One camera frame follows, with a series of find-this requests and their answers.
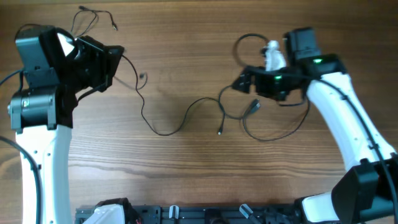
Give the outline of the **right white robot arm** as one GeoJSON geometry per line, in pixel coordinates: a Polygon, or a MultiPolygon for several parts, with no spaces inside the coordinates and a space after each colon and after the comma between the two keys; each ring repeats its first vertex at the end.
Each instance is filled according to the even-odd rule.
{"type": "Polygon", "coordinates": [[[329,192],[299,198],[286,220],[291,223],[365,223],[397,216],[397,153],[382,137],[358,100],[343,62],[322,54],[315,32],[304,27],[284,35],[285,53],[276,41],[264,47],[262,67],[244,64],[232,88],[285,106],[291,91],[317,108],[343,158],[345,175],[329,192]]]}

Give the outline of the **black usb cable thick plug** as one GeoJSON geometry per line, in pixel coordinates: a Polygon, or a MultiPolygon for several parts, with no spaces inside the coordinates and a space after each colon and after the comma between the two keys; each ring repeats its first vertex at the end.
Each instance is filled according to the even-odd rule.
{"type": "Polygon", "coordinates": [[[271,142],[271,141],[277,141],[283,138],[287,138],[291,135],[293,135],[296,131],[300,129],[300,127],[303,125],[305,119],[307,118],[309,112],[310,112],[310,101],[308,98],[304,98],[304,100],[301,103],[298,104],[292,104],[292,105],[281,105],[277,102],[277,106],[279,107],[285,107],[285,108],[291,108],[291,107],[297,107],[297,106],[302,106],[304,103],[306,104],[306,110],[298,115],[295,118],[292,118],[291,120],[287,121],[273,121],[271,118],[266,118],[265,121],[260,121],[259,119],[252,120],[251,116],[257,112],[259,109],[261,109],[261,106],[259,104],[258,99],[254,99],[249,106],[244,110],[243,114],[240,116],[232,116],[226,112],[224,109],[222,103],[221,103],[221,97],[223,93],[229,89],[232,88],[231,85],[228,85],[224,88],[221,89],[221,91],[218,94],[218,104],[220,107],[220,110],[223,112],[225,118],[233,119],[233,120],[238,120],[241,122],[242,127],[245,131],[245,133],[259,141],[259,142],[271,142]],[[266,134],[269,135],[268,138],[260,138],[259,136],[256,136],[250,129],[250,124],[254,124],[254,122],[257,122],[255,125],[256,130],[260,131],[260,128],[266,132],[266,134]]]}

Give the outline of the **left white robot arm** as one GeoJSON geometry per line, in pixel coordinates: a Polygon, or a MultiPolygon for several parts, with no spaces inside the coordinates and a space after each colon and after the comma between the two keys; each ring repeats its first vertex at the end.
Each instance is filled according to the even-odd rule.
{"type": "Polygon", "coordinates": [[[71,223],[73,110],[112,85],[124,48],[38,24],[22,26],[14,41],[23,67],[7,112],[16,133],[11,145],[21,154],[22,221],[71,223]]]}

